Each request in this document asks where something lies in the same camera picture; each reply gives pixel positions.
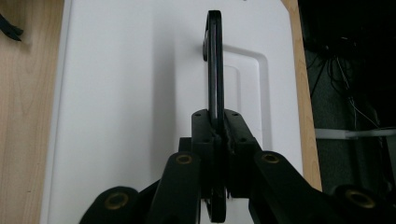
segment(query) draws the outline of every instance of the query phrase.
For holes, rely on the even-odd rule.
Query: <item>black plastic part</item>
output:
[[[134,223],[146,223],[149,215],[149,209],[159,184],[160,180],[157,180],[139,192],[136,207],[134,208],[134,211],[131,211],[134,214]]]
[[[191,151],[201,158],[201,197],[210,199],[215,181],[215,146],[206,109],[191,116]]]
[[[115,187],[101,193],[84,214],[79,224],[130,224],[136,218],[134,211],[137,191],[131,188]]]
[[[224,130],[224,84],[221,13],[211,10],[207,13],[204,60],[208,63],[209,117],[212,127],[222,135]]]
[[[191,138],[182,137],[178,140],[178,152],[191,151]]]
[[[278,224],[274,213],[264,199],[250,199],[248,211],[254,224]]]
[[[258,172],[250,196],[251,206],[267,206],[255,207],[250,212],[270,208],[278,223],[346,223],[322,193],[312,189],[282,155],[261,151],[256,153],[254,161]],[[255,223],[265,223],[260,222],[266,219],[264,214],[268,212],[251,215],[259,216]]]
[[[228,170],[227,190],[233,198],[248,198],[251,192],[254,155],[261,151],[242,115],[225,110]]]
[[[199,157],[191,152],[178,152],[169,158],[147,223],[199,223],[200,163]]]
[[[225,153],[221,137],[213,130],[208,111],[199,110],[191,116],[191,151],[202,160],[201,192],[212,222],[226,218]]]
[[[18,35],[23,34],[23,30],[9,23],[6,18],[0,14],[0,30],[9,38],[21,41]]]
[[[395,223],[396,208],[367,189],[343,185],[332,196],[348,223]]]

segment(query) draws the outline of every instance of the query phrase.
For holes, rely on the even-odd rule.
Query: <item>black loop handle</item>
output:
[[[23,30],[9,23],[6,18],[0,14],[0,30],[9,38],[21,41],[18,35],[23,33]]]
[[[207,13],[203,54],[209,70],[208,109],[210,122],[217,134],[222,135],[224,130],[224,84],[220,11],[211,10]]]

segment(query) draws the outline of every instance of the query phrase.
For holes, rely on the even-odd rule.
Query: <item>wooden table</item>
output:
[[[290,12],[304,177],[321,189],[297,0]],[[1,1],[0,13],[24,29],[0,34],[0,224],[38,223],[50,132],[64,0]]]

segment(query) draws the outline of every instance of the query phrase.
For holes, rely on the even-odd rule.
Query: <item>mounting hole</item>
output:
[[[370,196],[355,189],[348,189],[346,191],[346,198],[350,202],[362,208],[375,207],[375,201]]]
[[[269,163],[278,163],[279,158],[273,154],[264,154],[262,155],[262,160]]]
[[[176,157],[176,162],[181,165],[190,164],[192,162],[192,156],[180,155],[180,156]]]
[[[105,200],[105,208],[108,210],[117,210],[128,203],[129,197],[124,192],[115,192],[108,195]]]

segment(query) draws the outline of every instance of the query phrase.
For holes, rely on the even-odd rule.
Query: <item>black cable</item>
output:
[[[9,23],[9,21],[7,21],[6,18],[4,18],[1,14],[0,30],[9,38],[16,41],[21,41],[19,35],[23,34],[23,30]]]
[[[323,73],[323,69],[324,69],[326,63],[327,63],[327,61],[323,62],[323,65],[320,67],[320,71],[319,71],[319,73],[318,73],[317,80],[315,81],[314,88],[312,88],[312,91],[311,91],[311,94],[310,94],[311,99],[312,99],[312,96],[314,96],[315,89],[317,88],[318,82],[319,82],[320,77],[321,77],[321,75],[322,75],[322,73]]]
[[[315,58],[314,58],[314,60],[312,61],[312,63],[309,64],[309,65],[306,67],[306,70],[310,69],[310,68],[312,67],[312,65],[314,65],[314,63],[317,61],[318,56],[319,56],[319,54],[317,54],[317,56],[315,56]]]
[[[349,62],[349,66],[347,65],[347,61],[348,61],[348,59],[345,59],[344,58],[344,60],[343,60],[343,63],[344,63],[344,66],[343,66],[343,69],[344,69],[344,71],[350,71],[350,70],[353,70],[353,64],[352,64],[352,62]]]
[[[345,94],[343,94],[341,91],[339,91],[335,86],[334,86],[334,81],[335,82],[339,82],[339,83],[344,83],[344,81],[341,81],[341,80],[337,80],[337,79],[335,79],[334,78],[334,73],[333,73],[333,69],[332,69],[332,63],[333,63],[333,61],[334,61],[334,58],[331,58],[330,60],[329,60],[329,65],[327,66],[327,72],[328,72],[328,75],[329,75],[329,78],[330,78],[330,84],[332,85],[332,88],[335,90],[335,92],[337,92],[338,93],[338,95],[340,95],[341,97],[346,97],[346,95]]]

